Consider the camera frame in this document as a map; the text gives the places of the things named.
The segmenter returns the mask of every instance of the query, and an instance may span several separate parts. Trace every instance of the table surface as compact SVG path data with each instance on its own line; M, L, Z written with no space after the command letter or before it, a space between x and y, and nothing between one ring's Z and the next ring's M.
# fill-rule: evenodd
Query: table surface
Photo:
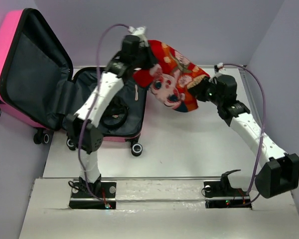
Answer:
M116 210L72 210L67 182L36 180L19 239L299 239L290 193L253 210L206 209L201 180L122 180Z
M203 69L213 74L212 67ZM228 68L235 77L238 100L249 103L237 68ZM71 178L79 175L77 151L66 146L64 132L53 136L44 178ZM220 176L241 169L251 175L255 156L244 141L218 116L212 103L199 103L189 113L166 108L148 93L139 143L143 153L131 154L129 143L104 141L98 151L102 177L200 177Z

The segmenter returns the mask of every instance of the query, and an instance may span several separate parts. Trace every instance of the red cloth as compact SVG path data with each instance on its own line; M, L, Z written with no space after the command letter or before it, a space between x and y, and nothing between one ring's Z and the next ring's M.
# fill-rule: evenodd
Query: red cloth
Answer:
M173 110L197 109L197 100L187 91L187 85L209 75L165 43L149 40L149 44L158 64L134 73L135 81L140 87L149 87L160 102Z

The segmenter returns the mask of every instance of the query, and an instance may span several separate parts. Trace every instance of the wall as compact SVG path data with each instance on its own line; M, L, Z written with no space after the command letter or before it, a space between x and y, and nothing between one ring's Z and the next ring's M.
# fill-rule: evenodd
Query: wall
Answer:
M247 64L283 0L35 0L75 66L95 65L101 33L114 23L148 27L197 64ZM124 29L109 33L102 64L120 47Z
M0 0L0 25L9 10L28 6L36 7L32 0ZM10 116L0 118L0 239L19 238L32 182L43 172L48 146L34 145L34 133Z
M285 0L249 68L267 98L267 132L282 148L299 155L299 0ZM262 115L261 94L251 82ZM299 210L299 188L295 190Z

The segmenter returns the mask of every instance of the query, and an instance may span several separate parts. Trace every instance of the suitcase strap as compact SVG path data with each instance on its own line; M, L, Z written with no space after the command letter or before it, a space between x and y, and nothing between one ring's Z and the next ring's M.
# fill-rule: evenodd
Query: suitcase strap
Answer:
M123 114L123 117L117 123L115 123L115 124L105 123L105 120L110 120L110 119L116 120L117 118L120 117L121 114ZM110 104L105 109L105 111L101 117L100 123L108 129L119 128L127 120L128 114L129 114L128 105L123 101L123 99L121 97L114 96L113 99L111 100Z

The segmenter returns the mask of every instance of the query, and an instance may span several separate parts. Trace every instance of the open suitcase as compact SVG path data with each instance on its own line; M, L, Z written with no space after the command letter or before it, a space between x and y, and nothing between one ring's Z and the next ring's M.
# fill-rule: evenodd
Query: open suitcase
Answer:
M6 15L0 28L0 114L2 110L37 128L35 143L49 142L47 130L66 130L65 116L75 113L96 86L95 67L73 76L70 57L38 10L26 8ZM130 141L135 156L143 149L138 139L146 94L129 79L116 95L116 101L123 102L116 105L127 112L108 115L99 126L104 140ZM120 118L123 124L115 123ZM75 149L69 139L66 143Z

